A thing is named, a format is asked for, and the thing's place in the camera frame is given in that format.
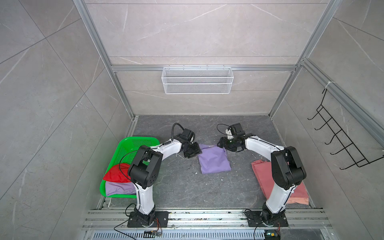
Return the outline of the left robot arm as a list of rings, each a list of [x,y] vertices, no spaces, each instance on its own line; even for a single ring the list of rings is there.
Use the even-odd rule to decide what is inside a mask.
[[[153,200],[153,185],[159,176],[162,161],[182,152],[185,158],[192,158],[202,151],[194,140],[196,135],[189,129],[172,136],[170,140],[158,146],[139,147],[130,168],[128,176],[134,183],[137,193],[137,211],[143,218],[151,219],[155,214]]]

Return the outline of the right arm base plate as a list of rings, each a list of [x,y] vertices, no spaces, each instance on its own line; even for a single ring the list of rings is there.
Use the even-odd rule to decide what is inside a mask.
[[[285,213],[286,210],[277,214],[272,214],[268,210],[244,211],[249,227],[288,227],[289,224]]]

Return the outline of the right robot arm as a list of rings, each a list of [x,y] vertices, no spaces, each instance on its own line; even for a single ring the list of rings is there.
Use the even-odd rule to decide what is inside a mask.
[[[307,177],[298,151],[282,147],[247,134],[240,123],[226,125],[217,146],[230,152],[253,151],[271,162],[274,186],[260,213],[262,224],[273,226],[285,217],[286,204],[296,188]]]

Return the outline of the purple SHINE t-shirt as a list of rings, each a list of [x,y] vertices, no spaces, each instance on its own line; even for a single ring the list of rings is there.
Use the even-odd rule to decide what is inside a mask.
[[[199,144],[201,153],[198,154],[198,160],[201,165],[203,175],[215,174],[231,171],[227,151],[213,145]]]

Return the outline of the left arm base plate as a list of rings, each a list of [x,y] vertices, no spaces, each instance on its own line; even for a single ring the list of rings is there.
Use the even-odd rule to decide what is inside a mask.
[[[144,215],[140,212],[130,212],[129,220],[127,223],[128,228],[140,228],[140,227],[151,227],[165,228],[168,226],[169,212],[165,211],[152,211],[148,215]]]

